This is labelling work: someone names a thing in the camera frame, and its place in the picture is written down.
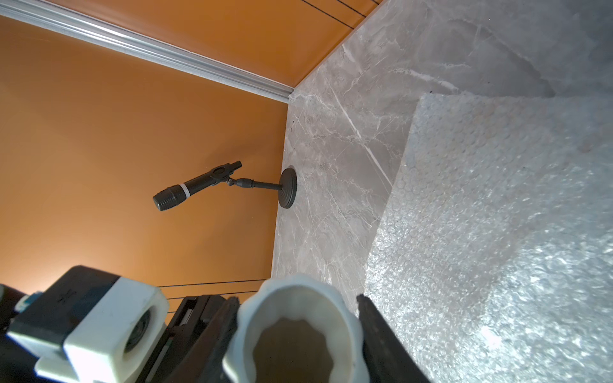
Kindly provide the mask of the white fluted vase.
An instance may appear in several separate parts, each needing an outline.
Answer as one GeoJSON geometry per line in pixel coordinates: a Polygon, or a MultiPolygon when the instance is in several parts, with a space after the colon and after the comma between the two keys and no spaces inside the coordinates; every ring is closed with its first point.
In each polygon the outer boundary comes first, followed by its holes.
{"type": "Polygon", "coordinates": [[[237,311],[223,357],[232,382],[368,382],[359,319],[331,285],[268,279],[237,311]]]}

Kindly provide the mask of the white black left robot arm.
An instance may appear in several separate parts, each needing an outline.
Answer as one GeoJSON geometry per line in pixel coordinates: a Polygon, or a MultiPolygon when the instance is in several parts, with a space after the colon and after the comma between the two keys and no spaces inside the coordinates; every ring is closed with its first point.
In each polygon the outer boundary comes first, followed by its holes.
{"type": "Polygon", "coordinates": [[[185,297],[166,322],[161,290],[76,267],[47,291],[1,288],[1,380],[225,382],[237,298],[185,297]]]}

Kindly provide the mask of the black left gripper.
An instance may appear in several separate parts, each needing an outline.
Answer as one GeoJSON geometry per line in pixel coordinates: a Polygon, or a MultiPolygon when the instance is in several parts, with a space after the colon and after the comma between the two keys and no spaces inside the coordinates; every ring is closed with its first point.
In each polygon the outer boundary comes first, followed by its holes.
{"type": "Polygon", "coordinates": [[[225,302],[221,295],[184,298],[136,382],[164,382],[180,365],[225,302]]]}

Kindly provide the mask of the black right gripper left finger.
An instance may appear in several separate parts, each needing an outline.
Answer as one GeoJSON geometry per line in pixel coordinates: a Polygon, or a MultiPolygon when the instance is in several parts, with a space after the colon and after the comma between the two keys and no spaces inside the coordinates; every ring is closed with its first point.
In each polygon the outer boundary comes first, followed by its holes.
{"type": "Polygon", "coordinates": [[[225,298],[206,330],[166,382],[229,382],[223,371],[223,357],[237,329],[240,308],[236,297],[225,298]]]}

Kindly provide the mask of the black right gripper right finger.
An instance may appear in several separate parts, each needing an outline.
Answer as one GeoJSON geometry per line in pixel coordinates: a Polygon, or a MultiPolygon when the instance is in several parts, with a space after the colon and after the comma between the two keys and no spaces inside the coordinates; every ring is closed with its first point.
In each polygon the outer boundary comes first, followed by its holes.
{"type": "Polygon", "coordinates": [[[356,300],[370,381],[430,383],[372,300],[365,295],[357,296],[356,300]]]}

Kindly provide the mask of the clear bubble wrap sheet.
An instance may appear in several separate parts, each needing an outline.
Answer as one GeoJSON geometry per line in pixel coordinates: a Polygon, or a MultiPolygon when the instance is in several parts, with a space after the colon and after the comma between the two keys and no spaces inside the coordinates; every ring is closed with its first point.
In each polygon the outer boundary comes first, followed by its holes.
{"type": "Polygon", "coordinates": [[[433,382],[610,382],[611,97],[422,97],[366,293],[433,382]]]}

